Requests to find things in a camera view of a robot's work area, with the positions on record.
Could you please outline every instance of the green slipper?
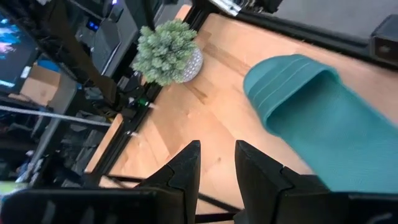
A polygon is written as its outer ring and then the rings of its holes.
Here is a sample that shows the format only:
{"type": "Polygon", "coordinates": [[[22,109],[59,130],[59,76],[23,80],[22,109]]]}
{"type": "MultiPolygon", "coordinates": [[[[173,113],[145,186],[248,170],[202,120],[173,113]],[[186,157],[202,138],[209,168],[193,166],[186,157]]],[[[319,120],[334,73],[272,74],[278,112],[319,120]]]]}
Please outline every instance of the green slipper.
{"type": "Polygon", "coordinates": [[[334,68],[303,55],[274,57],[254,66],[243,88],[267,131],[330,190],[398,193],[398,129],[334,68]]]}

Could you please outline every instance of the cable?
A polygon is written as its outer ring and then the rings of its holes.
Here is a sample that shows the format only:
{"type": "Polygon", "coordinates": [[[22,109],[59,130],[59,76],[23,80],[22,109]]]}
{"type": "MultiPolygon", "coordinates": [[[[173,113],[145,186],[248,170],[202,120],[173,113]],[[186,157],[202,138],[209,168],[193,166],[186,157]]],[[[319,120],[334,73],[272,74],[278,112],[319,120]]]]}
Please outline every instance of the cable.
{"type": "Polygon", "coordinates": [[[92,125],[98,125],[98,126],[108,126],[108,127],[111,126],[111,124],[105,123],[105,122],[92,121],[92,120],[88,120],[88,119],[84,119],[84,118],[76,118],[73,116],[67,116],[67,115],[63,115],[63,114],[55,114],[55,113],[49,113],[49,112],[43,112],[43,111],[34,111],[34,110],[13,108],[10,106],[0,105],[0,110],[15,112],[15,113],[31,114],[31,115],[37,115],[37,116],[47,116],[47,117],[51,117],[51,118],[59,118],[59,119],[76,121],[79,123],[86,123],[86,124],[92,124],[92,125]]]}

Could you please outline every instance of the wooden table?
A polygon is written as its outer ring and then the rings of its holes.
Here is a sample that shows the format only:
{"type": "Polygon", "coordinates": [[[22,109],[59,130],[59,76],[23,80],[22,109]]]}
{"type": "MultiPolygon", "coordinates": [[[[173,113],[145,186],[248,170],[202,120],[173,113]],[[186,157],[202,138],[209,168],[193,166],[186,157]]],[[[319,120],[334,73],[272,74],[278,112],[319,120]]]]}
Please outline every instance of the wooden table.
{"type": "MultiPolygon", "coordinates": [[[[182,7],[183,17],[189,6],[182,7]]],[[[190,141],[201,141],[200,192],[243,207],[234,166],[235,140],[243,139],[301,174],[311,170],[285,142],[267,133],[243,94],[243,78],[258,62],[303,54],[335,67],[344,83],[398,123],[398,74],[319,47],[210,14],[196,38],[205,62],[183,85],[165,87],[154,110],[132,138],[111,174],[148,177],[190,141]]],[[[104,138],[109,142],[117,118],[104,138]]],[[[219,212],[205,202],[198,213],[219,212]]]]}

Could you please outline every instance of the white plant pot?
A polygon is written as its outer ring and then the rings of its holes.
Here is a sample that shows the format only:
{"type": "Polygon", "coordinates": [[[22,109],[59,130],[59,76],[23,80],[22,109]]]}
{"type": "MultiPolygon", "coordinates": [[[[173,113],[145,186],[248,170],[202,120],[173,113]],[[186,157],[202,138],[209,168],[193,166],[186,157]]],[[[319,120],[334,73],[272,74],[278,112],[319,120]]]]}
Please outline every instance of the white plant pot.
{"type": "Polygon", "coordinates": [[[193,78],[195,78],[196,75],[198,75],[202,65],[203,65],[203,54],[201,53],[201,50],[197,47],[193,51],[191,59],[188,61],[187,65],[185,66],[182,82],[189,82],[193,78]]]}

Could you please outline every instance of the monitor screen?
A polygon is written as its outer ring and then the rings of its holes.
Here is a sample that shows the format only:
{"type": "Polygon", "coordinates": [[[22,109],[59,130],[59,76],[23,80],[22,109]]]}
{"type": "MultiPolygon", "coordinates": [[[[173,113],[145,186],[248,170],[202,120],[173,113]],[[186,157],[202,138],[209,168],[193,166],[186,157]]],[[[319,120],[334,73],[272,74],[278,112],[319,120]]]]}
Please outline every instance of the monitor screen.
{"type": "Polygon", "coordinates": [[[34,40],[0,14],[0,90],[19,91],[36,55],[34,40]]]}

